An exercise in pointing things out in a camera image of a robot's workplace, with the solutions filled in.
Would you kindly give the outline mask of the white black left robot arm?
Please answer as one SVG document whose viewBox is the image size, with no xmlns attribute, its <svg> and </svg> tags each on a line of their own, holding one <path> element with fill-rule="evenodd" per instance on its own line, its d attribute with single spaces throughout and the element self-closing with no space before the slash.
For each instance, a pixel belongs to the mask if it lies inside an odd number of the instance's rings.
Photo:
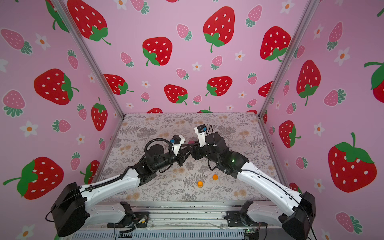
<svg viewBox="0 0 384 240">
<path fill-rule="evenodd" d="M 91 208 L 97 203 L 128 189 L 142 186 L 164 173 L 174 164 L 182 166 L 189 156 L 195 156 L 199 143 L 186 144 L 182 136 L 171 140 L 156 138 L 144 148 L 144 155 L 138 163 L 109 179 L 93 184 L 65 186 L 51 207 L 50 214 L 58 238 L 68 237 L 81 229 L 87 221 L 95 219 Z"/>
</svg>

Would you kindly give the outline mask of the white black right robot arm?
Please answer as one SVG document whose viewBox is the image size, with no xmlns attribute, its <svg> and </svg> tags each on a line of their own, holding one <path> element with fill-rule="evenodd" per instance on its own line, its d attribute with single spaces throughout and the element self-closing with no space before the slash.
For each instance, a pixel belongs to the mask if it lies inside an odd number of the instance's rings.
<svg viewBox="0 0 384 240">
<path fill-rule="evenodd" d="M 216 163 L 215 169 L 246 183 L 262 193 L 273 205 L 247 201 L 240 211 L 242 222 L 266 223 L 283 228 L 295 240 L 314 240 L 312 224 L 316 217 L 316 200 L 309 192 L 300 193 L 282 185 L 258 169 L 244 155 L 231 151 L 218 133 L 196 132 L 199 141 L 193 146 L 193 158 Z"/>
</svg>

